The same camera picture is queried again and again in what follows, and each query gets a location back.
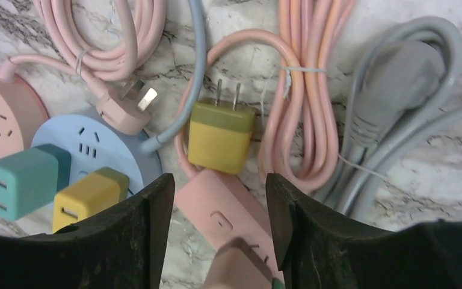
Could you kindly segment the green plug adapter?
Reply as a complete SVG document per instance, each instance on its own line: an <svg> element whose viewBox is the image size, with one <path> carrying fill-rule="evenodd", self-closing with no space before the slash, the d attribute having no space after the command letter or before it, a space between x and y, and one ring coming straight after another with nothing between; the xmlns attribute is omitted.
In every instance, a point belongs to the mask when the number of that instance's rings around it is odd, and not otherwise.
<svg viewBox="0 0 462 289"><path fill-rule="evenodd" d="M282 283L282 281L280 281L278 279L273 279L271 288L272 289L285 289L285 286Z"/></svg>

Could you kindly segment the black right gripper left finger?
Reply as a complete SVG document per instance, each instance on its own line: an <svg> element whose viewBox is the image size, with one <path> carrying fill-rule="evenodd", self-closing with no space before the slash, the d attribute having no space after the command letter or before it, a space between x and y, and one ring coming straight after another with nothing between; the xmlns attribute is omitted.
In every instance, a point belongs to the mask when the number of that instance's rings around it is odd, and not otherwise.
<svg viewBox="0 0 462 289"><path fill-rule="evenodd" d="M165 173L54 234L0 236L0 288L158 288L174 191Z"/></svg>

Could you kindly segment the teal plug adapter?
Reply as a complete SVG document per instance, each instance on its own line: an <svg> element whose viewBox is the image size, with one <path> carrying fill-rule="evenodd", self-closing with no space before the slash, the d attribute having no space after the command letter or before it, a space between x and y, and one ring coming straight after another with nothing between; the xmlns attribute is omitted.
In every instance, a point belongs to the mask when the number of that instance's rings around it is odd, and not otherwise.
<svg viewBox="0 0 462 289"><path fill-rule="evenodd" d="M16 221L69 185L70 152L43 144L0 159L0 217Z"/></svg>

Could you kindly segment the yellow plug adapter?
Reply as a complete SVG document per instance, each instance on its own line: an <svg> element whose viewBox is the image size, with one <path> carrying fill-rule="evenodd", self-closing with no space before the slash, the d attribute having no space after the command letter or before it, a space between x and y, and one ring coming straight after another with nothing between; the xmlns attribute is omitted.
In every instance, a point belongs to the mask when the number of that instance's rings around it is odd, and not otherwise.
<svg viewBox="0 0 462 289"><path fill-rule="evenodd" d="M187 157L193 165L235 175L247 159L256 109L238 102L241 84L232 101L222 99L222 82L214 98L203 98L192 108Z"/></svg>
<svg viewBox="0 0 462 289"><path fill-rule="evenodd" d="M109 167L100 168L59 191L54 198L52 232L91 217L128 195L129 178Z"/></svg>

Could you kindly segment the yellow plug adapter front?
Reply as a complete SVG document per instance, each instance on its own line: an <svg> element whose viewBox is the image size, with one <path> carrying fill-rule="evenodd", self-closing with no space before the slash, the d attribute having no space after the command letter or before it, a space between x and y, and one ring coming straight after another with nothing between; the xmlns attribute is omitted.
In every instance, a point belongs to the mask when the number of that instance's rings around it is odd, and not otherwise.
<svg viewBox="0 0 462 289"><path fill-rule="evenodd" d="M109 167L100 168L59 191L54 198L52 232L91 217L128 195L129 178Z"/></svg>

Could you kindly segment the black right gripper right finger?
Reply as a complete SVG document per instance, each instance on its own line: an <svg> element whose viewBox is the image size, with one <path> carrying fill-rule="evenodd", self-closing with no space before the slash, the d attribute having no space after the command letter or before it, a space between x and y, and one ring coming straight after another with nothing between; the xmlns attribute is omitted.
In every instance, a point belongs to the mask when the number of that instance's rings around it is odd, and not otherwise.
<svg viewBox="0 0 462 289"><path fill-rule="evenodd" d="M287 288L462 288L462 222L399 232L366 225L266 178L277 266Z"/></svg>

